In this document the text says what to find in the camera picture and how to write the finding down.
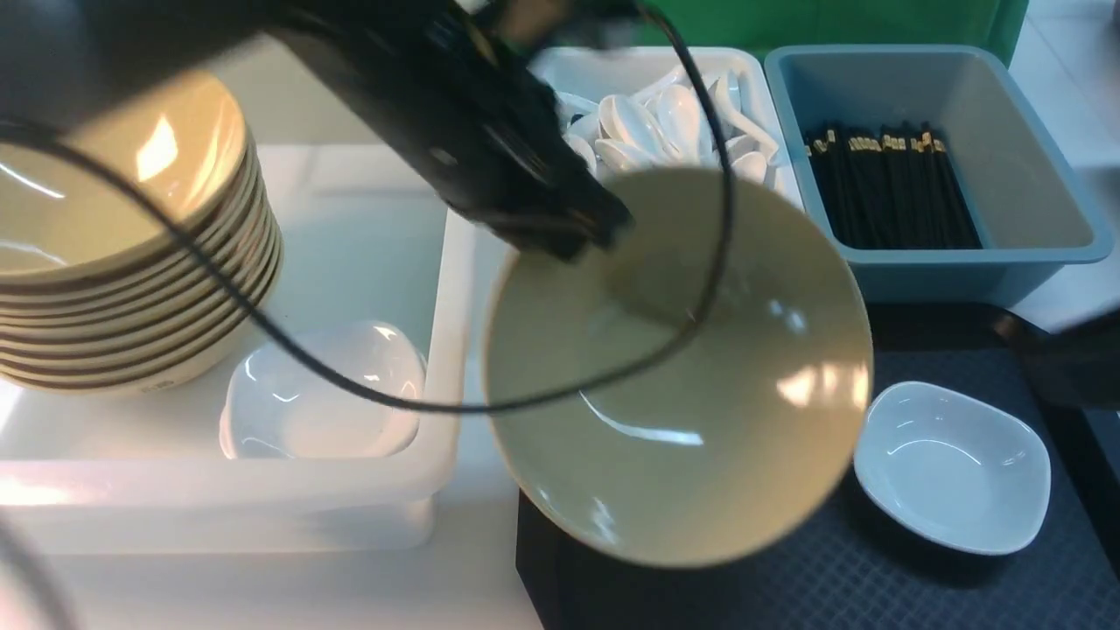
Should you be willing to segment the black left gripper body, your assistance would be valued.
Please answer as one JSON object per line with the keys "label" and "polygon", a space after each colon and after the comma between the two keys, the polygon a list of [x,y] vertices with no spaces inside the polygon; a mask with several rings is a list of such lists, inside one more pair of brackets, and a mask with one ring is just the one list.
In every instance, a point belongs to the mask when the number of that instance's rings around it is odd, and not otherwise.
{"label": "black left gripper body", "polygon": [[568,262],[610,248],[631,212],[564,141],[529,63],[588,1],[276,1],[267,31],[452,211]]}

